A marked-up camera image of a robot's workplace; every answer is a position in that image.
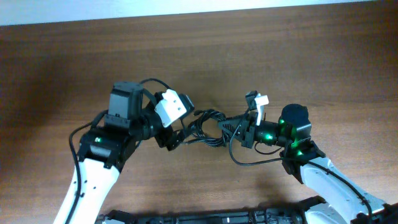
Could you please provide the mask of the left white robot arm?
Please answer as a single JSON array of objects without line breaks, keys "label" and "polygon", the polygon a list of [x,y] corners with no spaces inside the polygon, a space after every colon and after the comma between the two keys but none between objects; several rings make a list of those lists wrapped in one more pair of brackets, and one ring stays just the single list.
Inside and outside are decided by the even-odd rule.
[{"label": "left white robot arm", "polygon": [[116,82],[108,109],[85,125],[79,149],[72,149],[72,181],[55,223],[94,223],[126,161],[142,141],[154,138],[174,150],[183,134],[172,123],[194,110],[190,98],[167,87],[152,94],[143,82]]}]

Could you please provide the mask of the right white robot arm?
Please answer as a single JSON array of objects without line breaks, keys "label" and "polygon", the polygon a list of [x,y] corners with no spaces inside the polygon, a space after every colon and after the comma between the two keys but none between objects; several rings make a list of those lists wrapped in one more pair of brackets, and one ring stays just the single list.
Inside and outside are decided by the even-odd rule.
[{"label": "right white robot arm", "polygon": [[279,146],[286,173],[318,196],[302,202],[305,223],[397,223],[397,204],[388,204],[342,174],[311,139],[308,109],[289,104],[278,121],[270,122],[248,109],[218,123],[218,127],[244,147]]}]

